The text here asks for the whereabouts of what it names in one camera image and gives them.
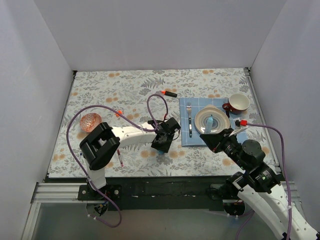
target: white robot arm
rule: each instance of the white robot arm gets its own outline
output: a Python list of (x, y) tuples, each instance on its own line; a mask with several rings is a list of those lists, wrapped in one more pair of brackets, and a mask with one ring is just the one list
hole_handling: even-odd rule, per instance
[[(245, 173), (237, 172), (218, 192), (238, 196), (266, 222), (276, 239), (285, 240), (289, 224), (288, 197), (280, 184), (281, 175), (263, 162), (265, 153), (255, 140), (238, 143), (234, 130), (225, 129), (218, 134), (201, 134), (200, 137), (214, 152), (225, 152)], [(291, 240), (320, 240), (320, 235), (292, 206)]]
[(97, 189), (107, 184), (105, 166), (118, 148), (139, 143), (152, 143), (152, 148), (167, 153), (175, 133), (181, 129), (173, 117), (165, 121), (158, 121), (156, 131), (143, 130), (155, 129), (152, 120), (139, 126), (140, 129), (133, 126), (110, 127), (106, 122), (102, 122), (80, 143), (81, 151), (86, 159), (88, 175)]

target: white wall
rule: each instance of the white wall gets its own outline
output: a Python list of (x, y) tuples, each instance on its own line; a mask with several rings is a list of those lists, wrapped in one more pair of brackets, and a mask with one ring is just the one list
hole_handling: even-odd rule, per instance
[[(289, 179), (320, 231), (320, 1), (287, 0), (252, 67), (266, 122), (284, 135)], [(274, 142), (280, 146), (277, 136)]]
[(72, 72), (32, 0), (0, 0), (0, 239), (21, 238)]
[(34, 0), (71, 69), (251, 67), (286, 0)]

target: white plate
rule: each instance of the white plate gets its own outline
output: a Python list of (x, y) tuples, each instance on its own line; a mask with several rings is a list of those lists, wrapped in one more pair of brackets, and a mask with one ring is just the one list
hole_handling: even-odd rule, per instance
[(213, 105), (207, 105), (201, 109), (194, 118), (194, 125), (197, 131), (201, 134), (205, 132), (208, 118), (213, 117), (213, 126), (211, 134), (218, 134), (224, 129), (230, 128), (230, 120), (228, 116)]

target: blue placemat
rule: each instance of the blue placemat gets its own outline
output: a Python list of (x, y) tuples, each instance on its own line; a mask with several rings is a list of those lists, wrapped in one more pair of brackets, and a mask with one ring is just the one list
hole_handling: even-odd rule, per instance
[[(191, 112), (191, 124), (192, 124), (192, 137), (189, 137), (189, 120), (188, 120), (188, 113), (186, 105), (190, 102), (192, 106)], [(207, 105), (211, 104), (217, 107), (219, 110), (225, 112), (222, 108), (222, 105), (227, 103), (227, 98), (196, 98), (196, 97), (181, 97), (179, 99), (179, 106), (180, 106), (180, 125), (181, 125), (181, 141), (182, 147), (205, 147), (205, 142), (200, 138), (200, 133), (197, 131), (195, 126), (195, 116), (196, 114), (206, 107)], [(230, 125), (233, 129), (235, 129), (235, 120), (238, 119), (241, 115), (234, 115), (230, 113)], [(247, 133), (246, 131), (240, 132), (236, 136), (239, 143), (243, 143), (247, 140)]]

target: floral tablecloth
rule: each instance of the floral tablecloth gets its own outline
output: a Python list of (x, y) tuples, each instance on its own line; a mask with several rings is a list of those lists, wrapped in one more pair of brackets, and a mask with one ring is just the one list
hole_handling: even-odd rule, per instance
[[(52, 155), (49, 177), (85, 176), (69, 152), (66, 141), (67, 124), (77, 111), (89, 105), (106, 105), (121, 110), (135, 123), (144, 123), (151, 119), (146, 104), (148, 96), (163, 90), (178, 94), (178, 98), (165, 96), (168, 117), (174, 117), (178, 122), (179, 97), (227, 98), (234, 93), (242, 93), (251, 100), (244, 117), (251, 123), (261, 122), (242, 68), (77, 72)], [(150, 108), (156, 119), (163, 118), (165, 107), (161, 99), (152, 98)], [(124, 119), (106, 109), (91, 108), (82, 116), (87, 113), (100, 114), (110, 126), (128, 126)], [(81, 152), (79, 143), (87, 135), (80, 129), (80, 119), (79, 116), (70, 130), (70, 143), (78, 157)], [(250, 127), (246, 132), (249, 139), (260, 142), (266, 153), (264, 161), (274, 165), (264, 129)], [(121, 148), (120, 152), (124, 167), (115, 154), (105, 167), (106, 177), (214, 176), (232, 175), (241, 170), (223, 152), (213, 154), (207, 147), (182, 147), (181, 137), (165, 154), (158, 153), (151, 144), (142, 143)]]

